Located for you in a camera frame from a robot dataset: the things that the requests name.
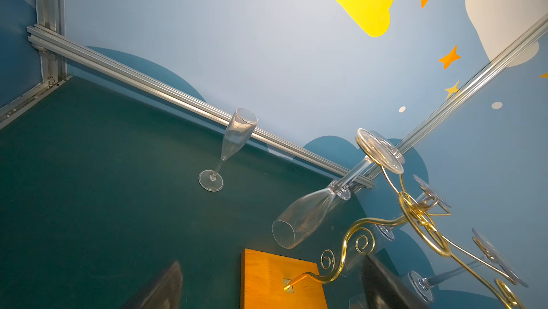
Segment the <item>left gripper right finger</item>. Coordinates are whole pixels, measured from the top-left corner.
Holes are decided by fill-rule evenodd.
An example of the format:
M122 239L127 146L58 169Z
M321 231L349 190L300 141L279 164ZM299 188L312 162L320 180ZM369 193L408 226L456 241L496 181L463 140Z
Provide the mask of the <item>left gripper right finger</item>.
M364 257L361 279L368 308L428 308L375 256Z

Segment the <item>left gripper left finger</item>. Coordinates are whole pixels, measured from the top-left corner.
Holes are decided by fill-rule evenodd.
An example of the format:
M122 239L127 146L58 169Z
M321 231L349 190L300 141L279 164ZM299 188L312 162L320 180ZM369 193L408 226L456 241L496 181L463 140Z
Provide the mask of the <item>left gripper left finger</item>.
M173 260L121 308L180 308L183 280L181 265Z

